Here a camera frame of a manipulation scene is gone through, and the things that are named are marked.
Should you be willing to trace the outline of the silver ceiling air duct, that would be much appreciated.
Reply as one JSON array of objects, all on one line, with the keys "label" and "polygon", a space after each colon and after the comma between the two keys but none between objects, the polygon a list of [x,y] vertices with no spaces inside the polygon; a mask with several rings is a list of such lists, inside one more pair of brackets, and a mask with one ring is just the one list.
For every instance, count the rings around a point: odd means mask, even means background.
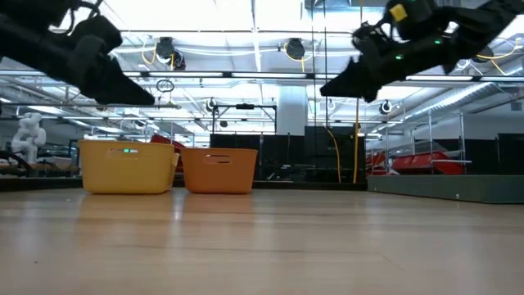
[{"label": "silver ceiling air duct", "polygon": [[499,93],[514,93],[524,88],[524,80],[517,82],[484,82],[466,88],[456,88],[438,95],[406,114],[403,123],[418,120],[429,113],[458,109],[471,102],[480,101]]}]

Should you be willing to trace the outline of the yellow plastic bin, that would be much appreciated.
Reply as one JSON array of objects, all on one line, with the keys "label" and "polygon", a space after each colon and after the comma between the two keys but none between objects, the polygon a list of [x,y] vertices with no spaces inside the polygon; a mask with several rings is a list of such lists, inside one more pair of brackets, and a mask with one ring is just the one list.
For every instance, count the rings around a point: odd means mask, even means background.
[{"label": "yellow plastic bin", "polygon": [[179,154],[165,143],[79,141],[84,189],[96,194],[158,194],[171,190]]}]

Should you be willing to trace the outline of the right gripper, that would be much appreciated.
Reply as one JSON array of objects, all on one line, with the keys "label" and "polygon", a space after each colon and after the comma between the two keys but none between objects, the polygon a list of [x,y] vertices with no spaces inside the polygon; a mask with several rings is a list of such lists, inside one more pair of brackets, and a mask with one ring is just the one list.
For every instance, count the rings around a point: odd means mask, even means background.
[{"label": "right gripper", "polygon": [[364,22],[352,43],[359,59],[320,88],[326,97],[363,99],[373,102],[378,91],[393,80],[440,66],[454,69],[454,35],[448,33],[446,16],[408,16],[397,23],[383,16],[376,24]]}]

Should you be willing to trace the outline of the yellow tape tag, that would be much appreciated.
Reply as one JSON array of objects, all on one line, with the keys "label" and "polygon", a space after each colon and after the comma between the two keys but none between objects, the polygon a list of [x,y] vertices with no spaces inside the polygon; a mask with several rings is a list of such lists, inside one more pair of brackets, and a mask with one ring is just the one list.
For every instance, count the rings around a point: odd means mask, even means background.
[{"label": "yellow tape tag", "polygon": [[397,23],[401,22],[402,20],[408,17],[408,13],[402,4],[395,4],[393,7],[389,9],[389,12],[393,20]]}]

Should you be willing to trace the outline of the red storage bin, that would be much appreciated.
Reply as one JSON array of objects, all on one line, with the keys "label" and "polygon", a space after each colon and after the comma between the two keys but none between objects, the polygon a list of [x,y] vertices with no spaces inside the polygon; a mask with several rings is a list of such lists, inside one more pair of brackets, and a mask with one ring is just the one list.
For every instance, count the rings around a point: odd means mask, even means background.
[{"label": "red storage bin", "polygon": [[151,143],[170,144],[170,145],[172,145],[174,147],[174,151],[176,153],[180,153],[181,149],[185,148],[185,146],[182,143],[180,143],[180,142],[178,142],[178,141],[176,141],[174,139],[171,139],[171,138],[166,138],[166,137],[164,137],[162,135],[159,135],[159,134],[153,134],[151,136],[150,142]]}]

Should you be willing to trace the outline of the orange plastic bin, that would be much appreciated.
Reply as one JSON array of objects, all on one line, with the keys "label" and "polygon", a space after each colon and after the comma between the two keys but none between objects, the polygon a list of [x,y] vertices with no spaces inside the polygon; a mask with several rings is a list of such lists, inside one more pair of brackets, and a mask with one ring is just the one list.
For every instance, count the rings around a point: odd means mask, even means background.
[{"label": "orange plastic bin", "polygon": [[248,194],[258,151],[242,148],[183,148],[183,178],[191,193]]}]

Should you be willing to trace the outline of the black gantry frame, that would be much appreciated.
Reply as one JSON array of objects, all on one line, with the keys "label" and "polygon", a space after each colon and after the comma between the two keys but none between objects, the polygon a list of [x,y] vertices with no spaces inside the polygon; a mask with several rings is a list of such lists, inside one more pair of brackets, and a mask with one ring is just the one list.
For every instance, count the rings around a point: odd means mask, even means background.
[{"label": "black gantry frame", "polygon": [[[224,115],[229,109],[234,108],[236,110],[241,111],[250,111],[254,110],[256,108],[259,108],[262,110],[262,112],[273,122],[274,127],[274,133],[277,133],[278,131],[278,119],[277,119],[277,111],[278,107],[276,105],[255,105],[250,103],[240,103],[240,104],[234,104],[234,105],[226,105],[226,104],[214,104],[212,106],[212,127],[211,127],[211,133],[215,133],[216,123],[218,120],[221,119],[222,115]],[[267,109],[272,109],[274,111],[274,115],[271,116]]]}]

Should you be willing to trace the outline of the long ceiling light bar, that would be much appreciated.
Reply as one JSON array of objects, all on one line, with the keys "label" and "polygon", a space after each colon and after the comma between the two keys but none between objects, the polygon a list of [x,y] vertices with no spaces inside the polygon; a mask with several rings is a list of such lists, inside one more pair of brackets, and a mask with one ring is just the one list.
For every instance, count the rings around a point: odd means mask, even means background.
[{"label": "long ceiling light bar", "polygon": [[[213,72],[213,71],[125,71],[133,78],[238,78],[238,79],[334,79],[335,74],[273,73],[273,72]],[[430,82],[500,82],[522,83],[524,75],[408,75],[400,81]]]}]

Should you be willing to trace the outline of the black partition wall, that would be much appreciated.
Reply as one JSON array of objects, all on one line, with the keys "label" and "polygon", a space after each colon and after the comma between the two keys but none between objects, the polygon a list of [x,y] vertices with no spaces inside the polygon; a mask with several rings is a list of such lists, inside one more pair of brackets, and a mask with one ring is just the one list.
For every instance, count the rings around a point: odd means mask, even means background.
[{"label": "black partition wall", "polygon": [[366,182],[365,139],[352,126],[306,126],[302,135],[215,133],[210,146],[257,150],[256,180]]}]

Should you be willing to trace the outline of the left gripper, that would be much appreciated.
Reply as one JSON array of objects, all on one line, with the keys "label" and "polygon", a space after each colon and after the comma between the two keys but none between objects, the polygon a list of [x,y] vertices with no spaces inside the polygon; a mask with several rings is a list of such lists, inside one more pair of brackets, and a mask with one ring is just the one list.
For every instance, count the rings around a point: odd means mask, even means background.
[{"label": "left gripper", "polygon": [[87,35],[77,42],[69,38],[41,37],[40,71],[47,76],[77,86],[81,93],[99,104],[153,105],[155,98],[121,70],[119,62],[106,58],[109,44]]}]

